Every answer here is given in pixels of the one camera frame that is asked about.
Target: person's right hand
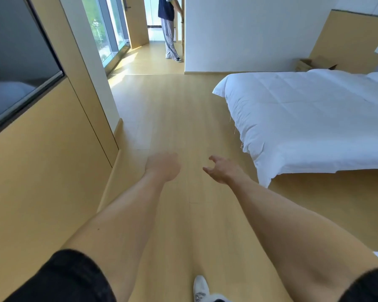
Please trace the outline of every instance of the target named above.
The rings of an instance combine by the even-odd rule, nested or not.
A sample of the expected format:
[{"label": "person's right hand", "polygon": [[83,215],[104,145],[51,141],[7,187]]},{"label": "person's right hand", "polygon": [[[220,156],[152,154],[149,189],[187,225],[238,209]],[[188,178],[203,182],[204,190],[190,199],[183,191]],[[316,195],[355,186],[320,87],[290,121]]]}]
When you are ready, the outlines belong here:
[{"label": "person's right hand", "polygon": [[230,159],[212,155],[209,160],[216,163],[216,165],[214,168],[203,167],[203,170],[218,183],[228,184],[230,180],[244,174],[242,168]]},{"label": "person's right hand", "polygon": [[171,181],[181,171],[181,164],[176,152],[159,152],[148,157],[145,173],[155,173],[165,181]]}]

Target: floor-to-ceiling window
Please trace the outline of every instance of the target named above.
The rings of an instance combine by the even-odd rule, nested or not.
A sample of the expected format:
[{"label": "floor-to-ceiling window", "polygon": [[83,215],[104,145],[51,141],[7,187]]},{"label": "floor-to-ceiling window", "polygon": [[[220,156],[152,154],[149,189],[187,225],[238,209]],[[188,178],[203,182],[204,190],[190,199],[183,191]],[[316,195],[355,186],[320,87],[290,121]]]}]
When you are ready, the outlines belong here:
[{"label": "floor-to-ceiling window", "polygon": [[122,2],[121,0],[82,1],[102,64],[105,67],[128,39],[124,31],[126,22]]}]

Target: cardboard box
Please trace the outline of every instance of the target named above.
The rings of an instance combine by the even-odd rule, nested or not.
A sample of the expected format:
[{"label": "cardboard box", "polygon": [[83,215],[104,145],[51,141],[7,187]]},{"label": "cardboard box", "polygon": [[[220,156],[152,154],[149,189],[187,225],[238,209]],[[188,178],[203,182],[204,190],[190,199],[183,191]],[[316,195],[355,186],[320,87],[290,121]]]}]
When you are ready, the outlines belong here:
[{"label": "cardboard box", "polygon": [[334,70],[336,69],[337,63],[326,59],[323,56],[318,56],[314,59],[310,58],[303,58],[297,62],[297,66],[295,68],[296,72],[307,72],[312,69],[329,69]]}]

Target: white comforter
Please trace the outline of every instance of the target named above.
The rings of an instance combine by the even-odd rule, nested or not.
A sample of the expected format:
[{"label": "white comforter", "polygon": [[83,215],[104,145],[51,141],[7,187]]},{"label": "white comforter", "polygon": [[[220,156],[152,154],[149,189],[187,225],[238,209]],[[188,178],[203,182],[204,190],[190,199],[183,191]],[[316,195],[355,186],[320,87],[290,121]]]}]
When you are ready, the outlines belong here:
[{"label": "white comforter", "polygon": [[282,173],[378,169],[378,73],[231,74],[213,93],[264,187]]}]

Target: white sneaker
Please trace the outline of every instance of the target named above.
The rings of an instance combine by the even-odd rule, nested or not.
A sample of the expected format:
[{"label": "white sneaker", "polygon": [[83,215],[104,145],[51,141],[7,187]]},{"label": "white sneaker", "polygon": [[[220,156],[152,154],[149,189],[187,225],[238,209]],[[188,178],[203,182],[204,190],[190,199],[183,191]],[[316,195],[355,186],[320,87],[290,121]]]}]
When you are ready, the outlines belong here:
[{"label": "white sneaker", "polygon": [[210,294],[209,286],[202,275],[198,275],[193,283],[193,297],[195,302],[200,302],[204,297]]}]

